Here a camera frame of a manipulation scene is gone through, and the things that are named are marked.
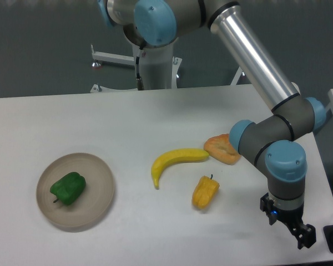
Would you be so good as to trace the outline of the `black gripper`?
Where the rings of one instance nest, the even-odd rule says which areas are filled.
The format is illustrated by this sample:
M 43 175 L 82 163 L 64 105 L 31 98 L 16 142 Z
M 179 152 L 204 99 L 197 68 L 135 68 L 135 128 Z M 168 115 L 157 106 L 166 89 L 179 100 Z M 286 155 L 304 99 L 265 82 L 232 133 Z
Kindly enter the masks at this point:
M 260 210 L 265 212 L 269 225 L 279 221 L 286 225 L 297 240 L 297 248 L 310 248 L 316 243 L 316 229 L 310 224 L 303 224 L 304 196 L 284 200 L 268 193 L 260 198 Z

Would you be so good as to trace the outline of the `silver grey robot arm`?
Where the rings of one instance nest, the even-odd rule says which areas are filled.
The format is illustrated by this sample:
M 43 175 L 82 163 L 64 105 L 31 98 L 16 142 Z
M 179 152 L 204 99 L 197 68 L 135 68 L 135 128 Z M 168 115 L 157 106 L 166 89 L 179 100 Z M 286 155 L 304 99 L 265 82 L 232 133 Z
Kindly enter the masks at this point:
M 182 35 L 207 27 L 225 44 L 272 112 L 256 124 L 237 122 L 230 130 L 234 149 L 268 180 L 260 200 L 270 224 L 282 222 L 297 239 L 298 248 L 316 241 L 314 226 L 304 224 L 304 149 L 296 140 L 320 128 L 326 119 L 323 104 L 303 98 L 272 60 L 241 15 L 237 1 L 98 1 L 104 23 L 121 25 L 135 46 L 134 69 L 139 90 L 169 89 L 171 57 L 161 50 Z

